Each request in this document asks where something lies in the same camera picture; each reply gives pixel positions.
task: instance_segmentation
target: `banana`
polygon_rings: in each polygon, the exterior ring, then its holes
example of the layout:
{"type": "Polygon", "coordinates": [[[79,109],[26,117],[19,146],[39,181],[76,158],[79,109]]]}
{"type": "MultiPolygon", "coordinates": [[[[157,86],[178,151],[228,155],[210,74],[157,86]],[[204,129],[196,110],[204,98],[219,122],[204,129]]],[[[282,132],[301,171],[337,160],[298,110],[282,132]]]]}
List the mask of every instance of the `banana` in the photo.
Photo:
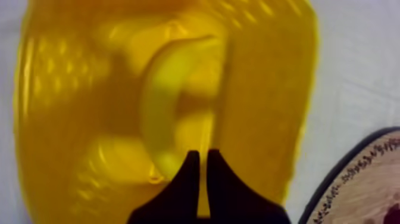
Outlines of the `banana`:
{"type": "Polygon", "coordinates": [[[174,153],[178,97],[189,75],[222,46],[223,41],[213,36],[174,41],[159,50],[145,70],[148,80],[140,105],[143,141],[167,179],[173,179],[184,160],[183,155],[174,153]]]}

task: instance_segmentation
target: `yellow plastic bowl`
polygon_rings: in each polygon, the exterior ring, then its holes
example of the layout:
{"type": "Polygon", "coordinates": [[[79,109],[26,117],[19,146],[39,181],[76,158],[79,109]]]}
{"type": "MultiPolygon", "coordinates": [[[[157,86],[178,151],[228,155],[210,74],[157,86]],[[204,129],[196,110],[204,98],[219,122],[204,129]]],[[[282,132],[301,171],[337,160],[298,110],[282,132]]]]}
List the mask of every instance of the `yellow plastic bowl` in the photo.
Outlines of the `yellow plastic bowl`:
{"type": "Polygon", "coordinates": [[[315,24],[303,0],[31,0],[15,135],[33,221],[125,223],[209,148],[282,203],[315,24]]]}

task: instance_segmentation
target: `yellow plastic container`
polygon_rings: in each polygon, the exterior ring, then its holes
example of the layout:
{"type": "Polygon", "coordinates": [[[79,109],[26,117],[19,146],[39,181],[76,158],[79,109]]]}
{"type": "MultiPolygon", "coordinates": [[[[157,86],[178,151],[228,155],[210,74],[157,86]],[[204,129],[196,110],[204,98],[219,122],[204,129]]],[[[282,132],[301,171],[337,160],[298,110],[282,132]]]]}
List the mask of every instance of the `yellow plastic container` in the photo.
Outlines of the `yellow plastic container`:
{"type": "Polygon", "coordinates": [[[125,223],[209,148],[282,203],[315,24],[303,0],[30,1],[15,135],[33,221],[125,223]]]}

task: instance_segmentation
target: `white surface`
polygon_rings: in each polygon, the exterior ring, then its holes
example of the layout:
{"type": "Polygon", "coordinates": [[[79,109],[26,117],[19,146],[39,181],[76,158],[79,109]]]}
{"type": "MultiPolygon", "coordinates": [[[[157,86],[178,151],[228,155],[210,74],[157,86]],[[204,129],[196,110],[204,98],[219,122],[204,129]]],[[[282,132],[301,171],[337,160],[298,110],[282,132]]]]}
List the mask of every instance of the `white surface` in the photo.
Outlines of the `white surface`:
{"type": "Polygon", "coordinates": [[[0,223],[29,223],[21,200],[14,155],[14,67],[26,3],[0,0],[0,223]]]}
{"type": "MultiPolygon", "coordinates": [[[[287,210],[297,222],[329,170],[360,140],[400,125],[400,1],[313,0],[317,81],[287,210]]],[[[15,169],[13,74],[24,0],[0,0],[0,223],[26,224],[15,169]]]]}
{"type": "Polygon", "coordinates": [[[370,133],[400,125],[400,1],[311,0],[321,49],[286,208],[296,223],[333,166],[370,133]]]}

